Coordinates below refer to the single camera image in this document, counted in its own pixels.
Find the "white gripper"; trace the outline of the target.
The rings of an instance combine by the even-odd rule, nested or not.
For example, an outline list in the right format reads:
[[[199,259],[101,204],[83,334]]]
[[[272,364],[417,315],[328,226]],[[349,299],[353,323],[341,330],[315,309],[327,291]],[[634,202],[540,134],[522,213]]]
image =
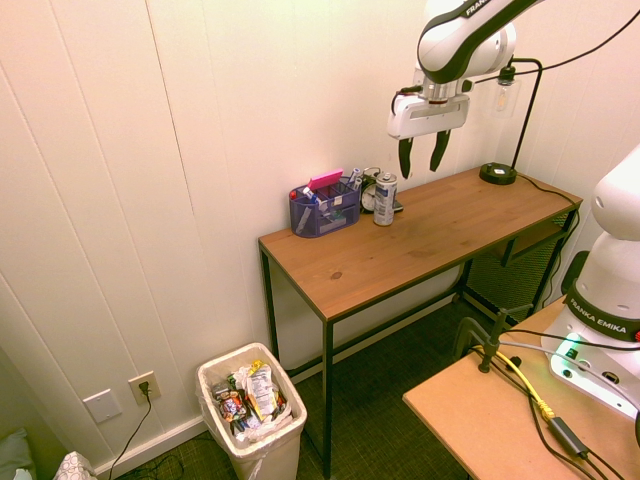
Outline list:
[[[464,125],[469,105],[470,98],[465,94],[449,98],[444,104],[430,103],[417,93],[396,94],[392,100],[387,133],[399,140],[398,158],[404,179],[408,179],[411,173],[413,138],[438,132],[429,165],[430,170],[436,172],[446,152],[450,130]]]

